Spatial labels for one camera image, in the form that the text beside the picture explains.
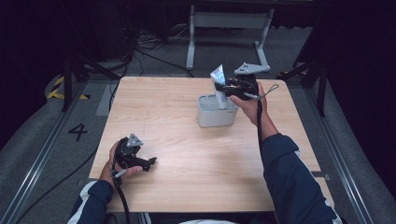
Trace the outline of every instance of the person's left hand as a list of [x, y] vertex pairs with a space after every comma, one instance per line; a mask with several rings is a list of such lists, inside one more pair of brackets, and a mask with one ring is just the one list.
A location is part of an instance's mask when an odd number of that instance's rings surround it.
[[[111, 167], [112, 167], [112, 164], [113, 164], [113, 161], [114, 161], [114, 153], [116, 152], [116, 148], [117, 148], [118, 144], [119, 144], [119, 142], [116, 142], [114, 144], [114, 146], [110, 149], [110, 153], [109, 153], [109, 156], [108, 156], [108, 162], [105, 164], [105, 167], [103, 167], [102, 173], [100, 174], [100, 177], [99, 177], [99, 179], [105, 180], [108, 183], [110, 183], [111, 186], [113, 187], [113, 189], [115, 187], [114, 187], [113, 177], [111, 177]], [[123, 170], [119, 166], [118, 163], [116, 163], [115, 168], [116, 168], [116, 170], [118, 172]], [[134, 167], [128, 168], [128, 169], [126, 169], [125, 174], [123, 174], [121, 176], [121, 179], [130, 178], [131, 176], [136, 175], [137, 173], [140, 173], [141, 171], [143, 171], [143, 167], [141, 167], [141, 166], [134, 166]]]

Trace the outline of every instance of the person's right hand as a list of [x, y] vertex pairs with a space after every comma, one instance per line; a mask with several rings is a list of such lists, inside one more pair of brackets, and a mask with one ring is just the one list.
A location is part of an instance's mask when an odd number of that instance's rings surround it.
[[[264, 95], [264, 91], [262, 90], [262, 84], [258, 82], [259, 86], [259, 95]], [[241, 107], [246, 116], [250, 119], [250, 122], [257, 126], [257, 101], [256, 100], [241, 100], [239, 97], [232, 95], [230, 96], [230, 100]], [[267, 115], [267, 100], [265, 97], [262, 97], [262, 115]]]
[[[262, 96], [264, 95], [264, 91], [262, 90], [262, 84], [259, 82], [259, 95]], [[253, 123], [258, 127], [258, 125], [261, 125], [262, 128], [262, 140], [278, 133], [276, 126], [274, 123], [271, 121], [268, 113], [267, 113], [267, 100], [265, 97], [262, 97], [262, 123], [258, 124], [257, 123], [257, 100], [248, 100], [244, 101], [241, 100], [239, 97], [232, 95], [230, 96], [230, 100], [241, 107], [241, 109], [244, 111], [244, 113], [247, 115], [247, 117], [250, 119], [250, 122]]]

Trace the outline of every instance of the white metal stand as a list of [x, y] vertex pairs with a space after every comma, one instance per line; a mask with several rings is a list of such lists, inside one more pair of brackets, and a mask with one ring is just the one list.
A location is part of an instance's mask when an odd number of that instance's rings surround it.
[[245, 29], [262, 29], [262, 38], [256, 41], [256, 51], [260, 59], [260, 63], [270, 70], [267, 59], [262, 49], [265, 38], [270, 28], [274, 10], [270, 9], [268, 13], [252, 14], [252, 13], [220, 13], [220, 12], [195, 12], [195, 7], [191, 6], [190, 13], [190, 43], [187, 53], [187, 69], [194, 67], [195, 52], [195, 27], [224, 27], [224, 28], [245, 28]]

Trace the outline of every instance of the hand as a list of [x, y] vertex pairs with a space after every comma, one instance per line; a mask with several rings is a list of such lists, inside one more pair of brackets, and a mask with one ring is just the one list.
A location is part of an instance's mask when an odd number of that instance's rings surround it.
[[[264, 91], [262, 90], [262, 84], [259, 82], [259, 95], [264, 95]], [[230, 100], [241, 107], [246, 116], [250, 119], [250, 122], [257, 126], [257, 101], [256, 100], [241, 100], [239, 97], [232, 95], [230, 96]], [[267, 115], [267, 99], [265, 97], [262, 98], [262, 115]]]
[[[108, 162], [105, 164], [105, 167], [103, 167], [102, 173], [100, 174], [100, 177], [99, 177], [99, 179], [105, 180], [108, 183], [110, 183], [111, 186], [113, 187], [113, 189], [115, 187], [114, 187], [113, 177], [111, 177], [111, 168], [112, 168], [112, 164], [114, 161], [114, 153], [116, 152], [116, 148], [117, 148], [118, 144], [119, 144], [119, 142], [116, 142], [114, 144], [114, 146], [110, 149], [110, 153], [108, 156]], [[122, 168], [119, 166], [118, 163], [116, 163], [115, 169], [118, 172], [122, 170]], [[143, 167], [141, 167], [141, 166], [134, 166], [134, 167], [128, 168], [126, 170], [126, 173], [121, 176], [121, 179], [130, 178], [131, 176], [136, 175], [137, 173], [140, 173], [142, 170], [143, 170]]]
[[[262, 90], [262, 84], [259, 82], [259, 95], [264, 95], [264, 91]], [[271, 121], [268, 113], [267, 113], [267, 99], [265, 97], [261, 98], [262, 101], [262, 123], [257, 123], [257, 101], [256, 100], [241, 100], [239, 97], [232, 95], [230, 96], [230, 100], [241, 107], [246, 116], [250, 119], [250, 122], [258, 127], [258, 125], [262, 126], [262, 140], [265, 138], [278, 133], [276, 126]]]

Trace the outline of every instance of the tripod leg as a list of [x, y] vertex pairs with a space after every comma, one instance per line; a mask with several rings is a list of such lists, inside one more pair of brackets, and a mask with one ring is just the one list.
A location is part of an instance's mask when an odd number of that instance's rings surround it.
[[320, 77], [322, 66], [322, 61], [317, 61], [310, 66], [303, 80], [301, 81], [303, 88], [312, 88], [312, 86], [314, 86], [315, 82]]
[[315, 61], [310, 62], [310, 63], [305, 63], [303, 65], [300, 65], [296, 68], [294, 68], [293, 70], [289, 71], [287, 74], [279, 77], [279, 79], [282, 79], [284, 81], [288, 80], [291, 77], [295, 77], [298, 74], [300, 74], [301, 72], [305, 71], [306, 69], [310, 69], [313, 65], [315, 65]]
[[319, 79], [319, 90], [318, 90], [318, 111], [323, 118], [324, 118], [324, 95], [326, 92], [326, 82], [327, 82], [327, 70], [326, 70], [326, 65], [323, 64]]
[[72, 71], [70, 69], [69, 57], [64, 58], [64, 108], [62, 112], [66, 111], [72, 103]]
[[70, 68], [72, 70], [73, 75], [77, 79], [78, 82], [86, 82], [90, 79], [90, 76], [87, 73], [87, 70], [84, 67], [84, 64], [78, 60], [73, 52], [70, 52]]
[[79, 54], [74, 54], [76, 56], [76, 59], [81, 60], [82, 62], [86, 63], [87, 65], [91, 66], [92, 68], [98, 70], [99, 72], [105, 74], [107, 77], [113, 78], [113, 79], [120, 79], [119, 76], [117, 76], [116, 74], [110, 72], [109, 70], [107, 70], [106, 68], [104, 68], [102, 65], [100, 65], [99, 63], [96, 63], [86, 57], [83, 57]]

